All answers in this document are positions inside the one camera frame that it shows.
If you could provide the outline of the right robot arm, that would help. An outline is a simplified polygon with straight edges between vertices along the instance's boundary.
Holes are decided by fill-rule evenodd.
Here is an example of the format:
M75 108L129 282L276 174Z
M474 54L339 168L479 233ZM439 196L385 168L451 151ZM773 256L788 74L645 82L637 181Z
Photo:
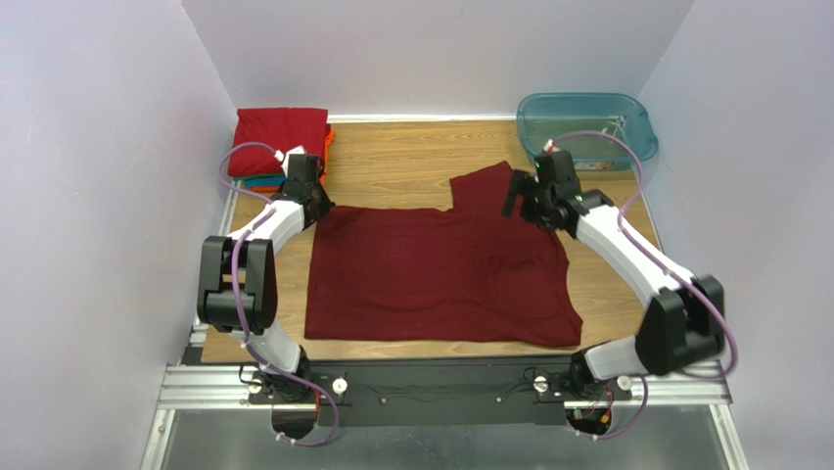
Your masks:
M583 190L568 151L543 153L533 166L512 172L503 215L568 233L604 259L644 307L636 334L572 354L566 384L574 394L622 376L681 372L723 353L724 290L715 277L672 262L605 193Z

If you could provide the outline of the maroon t shirt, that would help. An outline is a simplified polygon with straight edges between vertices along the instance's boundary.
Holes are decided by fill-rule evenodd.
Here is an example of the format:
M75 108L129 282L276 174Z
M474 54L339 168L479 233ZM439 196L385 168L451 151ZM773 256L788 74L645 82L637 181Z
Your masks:
M445 211L330 210L315 228L307 339L579 345L559 237L501 213L511 175L503 162L454 177Z

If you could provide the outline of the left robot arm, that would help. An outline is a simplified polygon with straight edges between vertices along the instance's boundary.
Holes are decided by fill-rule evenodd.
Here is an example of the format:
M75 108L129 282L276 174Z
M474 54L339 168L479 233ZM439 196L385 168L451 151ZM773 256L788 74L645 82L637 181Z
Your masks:
M242 228L209 236L202 244L197 315L235 338L256 362L262 387L283 398L328 394L313 383L306 353L277 318L276 254L333 207L321 178L322 157L275 155L285 181L279 192L260 195L263 206Z

